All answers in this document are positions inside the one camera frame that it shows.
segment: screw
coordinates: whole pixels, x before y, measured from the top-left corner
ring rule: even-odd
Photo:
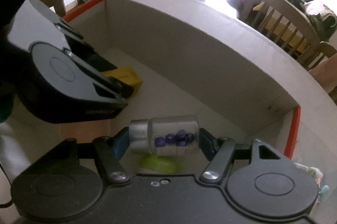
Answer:
[[[169,184],[170,181],[168,179],[162,179],[161,181],[161,184],[165,185],[165,184]]]
[[[219,178],[219,174],[217,172],[213,172],[213,171],[206,171],[203,173],[203,178],[207,179],[207,180],[215,180],[217,178]]]
[[[121,180],[127,179],[127,175],[123,172],[113,172],[112,173],[112,179],[117,180],[117,181],[121,181]]]
[[[160,183],[158,181],[151,181],[150,185],[153,187],[159,187]]]

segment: bottle label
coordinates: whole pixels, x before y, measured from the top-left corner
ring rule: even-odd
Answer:
[[[187,145],[177,147],[175,145],[167,145],[165,147],[156,147],[158,156],[193,156],[199,153],[199,147],[196,145]]]

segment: white table surface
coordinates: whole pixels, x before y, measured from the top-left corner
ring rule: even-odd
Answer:
[[[312,76],[272,41],[197,0],[134,1],[199,28],[269,74],[301,106],[300,125],[313,132],[337,157],[337,106]]]

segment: pill bottle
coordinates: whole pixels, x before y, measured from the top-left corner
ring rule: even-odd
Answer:
[[[199,124],[195,115],[132,120],[130,149],[137,154],[192,156],[199,152]]]

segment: yellow box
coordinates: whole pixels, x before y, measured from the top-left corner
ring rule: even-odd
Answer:
[[[143,80],[136,74],[131,66],[121,67],[114,70],[102,72],[106,77],[114,77],[123,83],[130,85],[134,88],[132,96],[134,96],[143,83]]]

